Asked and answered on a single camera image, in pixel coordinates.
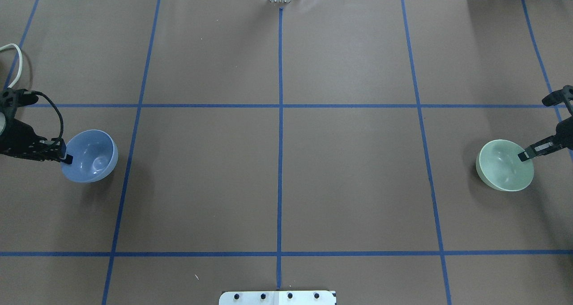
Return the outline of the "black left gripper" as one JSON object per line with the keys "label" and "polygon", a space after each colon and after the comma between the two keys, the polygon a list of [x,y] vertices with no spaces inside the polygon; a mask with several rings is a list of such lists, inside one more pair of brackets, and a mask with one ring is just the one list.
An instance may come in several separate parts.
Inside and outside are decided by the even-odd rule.
{"label": "black left gripper", "polygon": [[20,120],[6,118],[0,137],[0,153],[9,157],[34,161],[55,161],[66,165],[73,163],[73,156],[63,157],[63,139],[37,135],[34,129]]}

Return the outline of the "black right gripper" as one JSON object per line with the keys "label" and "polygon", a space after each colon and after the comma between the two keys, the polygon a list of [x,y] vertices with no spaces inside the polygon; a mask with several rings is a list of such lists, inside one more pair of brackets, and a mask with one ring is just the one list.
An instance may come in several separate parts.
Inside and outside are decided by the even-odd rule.
{"label": "black right gripper", "polygon": [[522,162],[526,162],[527,160],[552,154],[565,148],[573,149],[573,117],[559,122],[556,126],[555,135],[548,136],[528,146],[523,152],[518,154],[518,158]]}

